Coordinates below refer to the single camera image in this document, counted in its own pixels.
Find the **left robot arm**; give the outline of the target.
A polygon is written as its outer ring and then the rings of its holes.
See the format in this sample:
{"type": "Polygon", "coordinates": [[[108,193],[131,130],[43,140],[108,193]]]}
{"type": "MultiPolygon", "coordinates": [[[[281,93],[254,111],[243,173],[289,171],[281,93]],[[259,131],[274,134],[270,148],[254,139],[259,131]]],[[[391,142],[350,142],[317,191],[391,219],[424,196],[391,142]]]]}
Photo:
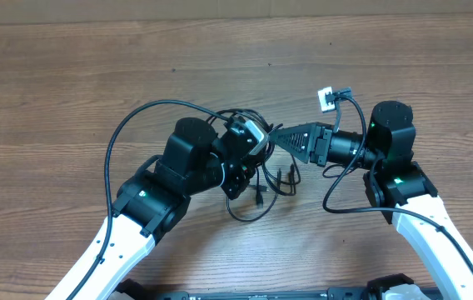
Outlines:
{"type": "Polygon", "coordinates": [[[111,217],[49,298],[109,298],[185,216],[192,195],[220,187],[228,198],[238,198],[255,174],[268,135],[238,116],[225,127],[219,136],[205,120],[180,119],[163,154],[149,158],[120,186],[111,217]]]}

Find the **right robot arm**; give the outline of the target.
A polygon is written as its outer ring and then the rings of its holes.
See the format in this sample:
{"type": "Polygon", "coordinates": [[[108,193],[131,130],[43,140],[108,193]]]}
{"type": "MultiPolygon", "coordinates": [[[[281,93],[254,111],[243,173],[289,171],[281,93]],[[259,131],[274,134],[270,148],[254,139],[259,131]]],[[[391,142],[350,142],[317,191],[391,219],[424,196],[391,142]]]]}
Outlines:
{"type": "Polygon", "coordinates": [[[270,139],[304,163],[363,169],[367,212],[380,212],[411,245],[445,299],[473,299],[473,251],[451,221],[435,185],[413,161],[411,107],[374,106],[362,132],[321,122],[277,129],[270,139]]]}

